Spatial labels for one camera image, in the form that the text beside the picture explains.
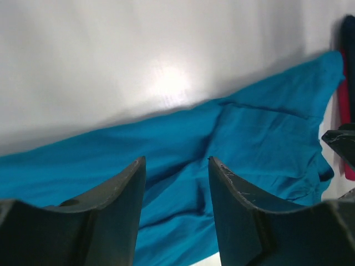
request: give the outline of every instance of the black object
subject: black object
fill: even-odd
[[[344,124],[328,130],[322,140],[355,171],[355,124]]]
[[[139,158],[58,207],[0,201],[0,265],[132,265],[144,187]]]
[[[355,203],[303,207],[273,196],[210,158],[222,266],[355,265]]]

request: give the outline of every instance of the teal fabric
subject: teal fabric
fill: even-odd
[[[318,127],[342,73],[342,56],[329,52],[192,110],[1,157],[0,197],[60,204],[145,155],[134,265],[195,263],[218,251],[209,156],[281,198],[321,200],[333,171],[321,155]]]

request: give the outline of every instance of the white surface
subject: white surface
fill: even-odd
[[[240,89],[329,49],[351,12],[354,0],[3,0],[1,154]],[[334,101],[322,130],[336,117]],[[354,184],[324,153],[325,197],[338,197]]]

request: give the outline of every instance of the red object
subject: red object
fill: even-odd
[[[344,50],[341,50],[344,61],[344,76],[345,80],[340,84],[338,88],[338,101],[340,109],[340,120],[342,125],[351,122],[350,117],[350,100],[349,100],[349,88],[348,88],[348,75],[347,75],[347,60]],[[344,163],[345,178],[355,181],[355,172],[350,168],[347,163]]]

